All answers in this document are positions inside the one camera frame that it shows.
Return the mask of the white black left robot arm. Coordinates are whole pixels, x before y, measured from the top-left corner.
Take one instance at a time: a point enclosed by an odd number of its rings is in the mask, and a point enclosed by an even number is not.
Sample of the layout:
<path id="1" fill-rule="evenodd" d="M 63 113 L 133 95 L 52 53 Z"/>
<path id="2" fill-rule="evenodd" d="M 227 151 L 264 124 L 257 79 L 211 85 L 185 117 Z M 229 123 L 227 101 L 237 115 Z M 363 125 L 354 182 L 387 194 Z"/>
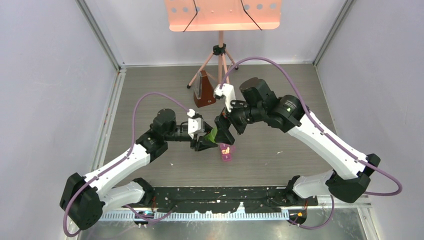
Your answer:
<path id="1" fill-rule="evenodd" d="M 154 199 L 154 188 L 143 178 L 116 185 L 134 171 L 152 163 L 168 150 L 168 142 L 189 142 L 191 149 L 214 148 L 216 144 L 204 135 L 213 128 L 194 110 L 189 110 L 186 122 L 177 124 L 172 109 L 161 109 L 149 130 L 143 133 L 124 153 L 85 175 L 69 176 L 59 202 L 64 210 L 64 222 L 71 219 L 79 230 L 91 228 L 102 214 L 128 204 L 148 207 Z"/>

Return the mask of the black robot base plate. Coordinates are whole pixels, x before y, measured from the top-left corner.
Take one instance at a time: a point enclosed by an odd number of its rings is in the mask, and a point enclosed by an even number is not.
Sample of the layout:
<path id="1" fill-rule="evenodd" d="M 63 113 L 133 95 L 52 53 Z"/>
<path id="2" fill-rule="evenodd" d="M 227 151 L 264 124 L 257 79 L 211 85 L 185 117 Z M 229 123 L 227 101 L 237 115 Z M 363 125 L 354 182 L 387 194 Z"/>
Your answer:
<path id="1" fill-rule="evenodd" d="M 131 203 L 131 207 L 157 209 L 160 213 L 213 214 L 234 213 L 244 208 L 246 213 L 277 213 L 282 207 L 315 207 L 316 197 L 291 198 L 279 186 L 225 187 L 155 187 L 147 204 Z"/>

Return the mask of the green pill bottle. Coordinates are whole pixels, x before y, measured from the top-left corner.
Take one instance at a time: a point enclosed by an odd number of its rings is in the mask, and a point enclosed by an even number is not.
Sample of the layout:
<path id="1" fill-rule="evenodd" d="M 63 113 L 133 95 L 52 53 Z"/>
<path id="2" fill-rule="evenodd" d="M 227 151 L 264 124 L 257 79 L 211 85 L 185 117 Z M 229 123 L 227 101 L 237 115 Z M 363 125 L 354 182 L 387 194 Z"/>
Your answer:
<path id="1" fill-rule="evenodd" d="M 218 129 L 215 127 L 209 133 L 203 136 L 203 139 L 209 141 L 211 143 L 216 143 L 216 136 L 218 133 Z"/>

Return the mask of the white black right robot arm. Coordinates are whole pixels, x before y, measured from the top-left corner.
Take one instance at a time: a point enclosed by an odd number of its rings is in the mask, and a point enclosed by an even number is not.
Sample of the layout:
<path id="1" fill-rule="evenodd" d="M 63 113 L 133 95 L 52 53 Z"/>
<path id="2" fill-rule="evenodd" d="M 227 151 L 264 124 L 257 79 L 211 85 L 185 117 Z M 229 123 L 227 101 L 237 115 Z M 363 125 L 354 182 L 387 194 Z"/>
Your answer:
<path id="1" fill-rule="evenodd" d="M 241 135 L 247 125 L 264 122 L 300 140 L 331 166 L 331 170 L 321 174 L 294 176 L 283 194 L 288 203 L 299 205 L 304 199 L 322 195 L 354 203 L 366 192 L 374 168 L 381 161 L 376 154 L 355 150 L 323 125 L 313 112 L 302 107 L 297 97 L 276 96 L 263 79 L 248 79 L 239 89 L 243 100 L 236 99 L 231 84 L 214 89 L 214 97 L 225 100 L 225 108 L 214 120 L 217 143 L 234 143 L 230 126 Z"/>

